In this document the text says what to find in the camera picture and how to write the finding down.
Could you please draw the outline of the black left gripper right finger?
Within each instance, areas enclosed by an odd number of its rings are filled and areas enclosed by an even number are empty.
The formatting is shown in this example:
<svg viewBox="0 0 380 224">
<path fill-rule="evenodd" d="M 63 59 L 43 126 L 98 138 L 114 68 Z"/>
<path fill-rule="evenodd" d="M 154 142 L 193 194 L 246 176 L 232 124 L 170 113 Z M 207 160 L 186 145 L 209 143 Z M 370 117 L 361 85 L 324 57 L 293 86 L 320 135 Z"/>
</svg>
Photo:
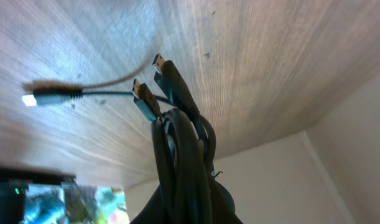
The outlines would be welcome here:
<svg viewBox="0 0 380 224">
<path fill-rule="evenodd" d="M 213 224 L 243 224 L 235 214 L 235 203 L 226 188 L 208 177 Z"/>
</svg>

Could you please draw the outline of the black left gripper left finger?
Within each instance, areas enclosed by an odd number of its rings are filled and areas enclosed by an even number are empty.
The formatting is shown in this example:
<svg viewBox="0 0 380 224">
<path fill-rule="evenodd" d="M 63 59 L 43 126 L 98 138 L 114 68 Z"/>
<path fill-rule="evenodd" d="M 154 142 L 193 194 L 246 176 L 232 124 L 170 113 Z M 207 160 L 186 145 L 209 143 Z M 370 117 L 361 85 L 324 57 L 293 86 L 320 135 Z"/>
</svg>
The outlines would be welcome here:
<svg viewBox="0 0 380 224">
<path fill-rule="evenodd" d="M 164 224 L 165 207 L 158 186 L 142 211 L 130 224 Z"/>
</svg>

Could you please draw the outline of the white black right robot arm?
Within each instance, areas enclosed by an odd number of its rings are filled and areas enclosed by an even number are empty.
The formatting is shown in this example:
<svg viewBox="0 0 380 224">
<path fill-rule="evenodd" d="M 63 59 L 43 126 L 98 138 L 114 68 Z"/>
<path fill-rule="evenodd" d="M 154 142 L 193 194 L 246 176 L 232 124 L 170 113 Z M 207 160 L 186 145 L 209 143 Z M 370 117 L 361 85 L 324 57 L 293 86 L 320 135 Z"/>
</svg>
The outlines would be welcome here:
<svg viewBox="0 0 380 224">
<path fill-rule="evenodd" d="M 0 223 L 63 223 L 74 174 L 0 166 Z"/>
</svg>

